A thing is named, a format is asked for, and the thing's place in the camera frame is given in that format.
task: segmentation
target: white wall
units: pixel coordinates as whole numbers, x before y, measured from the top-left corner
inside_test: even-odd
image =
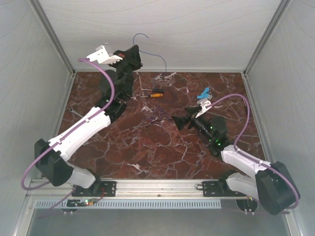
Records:
[[[108,42],[163,56],[170,71],[244,70],[280,0],[39,0],[71,64]],[[143,69],[164,69],[142,55]]]
[[[301,193],[294,211],[303,236],[315,232],[315,2],[292,0],[249,73],[272,156]]]
[[[9,236],[34,143],[52,137],[70,80],[28,1],[1,0],[0,16],[0,235]]]

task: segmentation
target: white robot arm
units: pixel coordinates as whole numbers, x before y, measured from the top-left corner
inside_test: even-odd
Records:
[[[81,169],[70,164],[68,161],[74,152],[90,137],[109,126],[122,115],[126,109],[125,101],[132,97],[132,73],[139,69],[142,63],[137,45],[126,51],[116,51],[112,56],[108,55],[104,46],[100,46],[95,53],[88,55],[87,58],[89,61],[97,60],[99,63],[109,64],[116,68],[116,72],[113,70],[106,71],[114,83],[115,96],[113,102],[106,109],[103,109],[109,101],[111,89],[106,78],[102,76],[99,88],[103,96],[96,105],[65,132],[48,142],[42,139],[38,140],[34,145],[34,149],[36,159],[49,147],[53,147],[37,162],[36,167],[54,186],[70,183],[90,189],[93,193],[98,190],[99,177],[87,169]]]
[[[227,191],[240,192],[260,201],[261,205],[273,215],[295,203],[296,194],[300,198],[283,163],[263,161],[240,150],[237,146],[234,147],[226,137],[227,127],[223,117],[213,117],[209,121],[202,118],[202,115],[211,108],[210,101],[201,99],[198,104],[199,106],[185,108],[189,115],[172,116],[172,118],[179,130],[190,123],[188,129],[195,127],[198,133],[209,140],[207,146],[213,157],[220,158],[246,174],[229,173],[229,176],[223,180],[226,184],[222,184],[222,186],[227,185]]]

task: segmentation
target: blue object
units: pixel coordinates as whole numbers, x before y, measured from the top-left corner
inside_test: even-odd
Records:
[[[202,94],[197,96],[197,99],[208,98],[210,96],[210,93],[208,93],[209,91],[210,89],[206,87]]]

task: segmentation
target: floor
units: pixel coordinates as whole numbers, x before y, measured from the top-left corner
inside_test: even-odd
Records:
[[[85,115],[101,98],[100,73],[79,72],[67,103],[60,133]],[[143,89],[164,88],[160,98],[141,98]],[[186,115],[184,107],[196,105],[196,96],[209,87],[213,98],[230,93],[246,95],[239,73],[134,73],[134,97],[123,115],[101,130],[71,158],[71,163],[101,177],[112,178],[218,178],[232,167],[213,158],[195,129],[178,131],[171,115]],[[226,118],[228,135],[234,140],[246,121],[242,99],[227,99],[204,115]],[[249,125],[238,146],[264,159],[255,122]]]

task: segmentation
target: vent grille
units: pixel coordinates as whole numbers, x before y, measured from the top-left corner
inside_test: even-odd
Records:
[[[49,208],[58,200],[37,200],[35,208]],[[67,200],[56,208],[68,208]],[[101,200],[84,209],[220,209],[220,200]]]

